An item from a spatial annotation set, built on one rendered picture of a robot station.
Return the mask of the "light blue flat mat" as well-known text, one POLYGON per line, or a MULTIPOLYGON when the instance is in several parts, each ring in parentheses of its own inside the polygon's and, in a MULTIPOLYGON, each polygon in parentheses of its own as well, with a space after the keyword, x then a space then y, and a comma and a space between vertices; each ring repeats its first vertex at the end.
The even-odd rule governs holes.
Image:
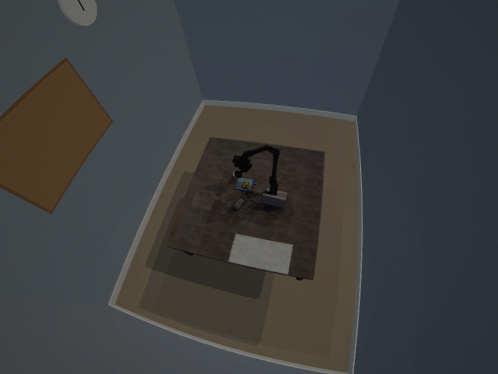
POLYGON ((244 191, 251 191, 252 183, 253 183, 252 179, 238 178, 235 189, 244 190, 244 191), (248 187, 243 187, 242 184, 244 181, 248 181, 250 185, 248 187))

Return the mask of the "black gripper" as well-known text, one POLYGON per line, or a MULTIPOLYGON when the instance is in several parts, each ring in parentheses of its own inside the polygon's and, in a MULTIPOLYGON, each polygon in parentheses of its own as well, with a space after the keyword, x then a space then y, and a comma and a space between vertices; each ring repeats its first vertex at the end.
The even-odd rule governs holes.
POLYGON ((237 176, 238 178, 241 178, 241 177, 242 177, 242 173, 243 173, 243 172, 245 172, 245 173, 246 173, 246 172, 247 172, 247 171, 248 171, 248 170, 252 167, 252 164, 251 164, 251 163, 250 163, 250 164, 248 163, 248 165, 247 165, 246 167, 243 167, 241 164, 240 164, 240 166, 241 166, 241 167, 240 167, 241 171, 240 171, 240 172, 239 172, 239 171, 236 171, 236 172, 234 173, 234 175, 235 175, 235 176, 237 176))

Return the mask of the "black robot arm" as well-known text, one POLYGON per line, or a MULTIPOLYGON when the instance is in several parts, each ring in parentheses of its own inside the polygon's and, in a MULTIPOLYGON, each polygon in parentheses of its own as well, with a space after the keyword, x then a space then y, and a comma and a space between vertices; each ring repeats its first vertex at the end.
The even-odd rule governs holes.
POLYGON ((265 146, 262 146, 260 148, 254 149, 254 150, 247 150, 243 153, 243 155, 241 155, 241 157, 234 155, 232 162, 235 163, 234 166, 239 167, 239 169, 241 167, 240 164, 243 167, 246 167, 248 165, 248 163, 250 164, 250 161, 251 161, 251 160, 246 159, 246 158, 249 158, 252 155, 263 152, 265 150, 268 150, 271 153, 273 153, 273 159, 274 159, 273 160, 272 176, 270 176, 270 180, 269 180, 269 183, 271 185, 271 188, 269 190, 269 194, 277 196, 278 183, 276 182, 276 172, 277 172, 278 158, 280 155, 280 149, 274 148, 274 147, 269 146, 269 145, 265 145, 265 146))

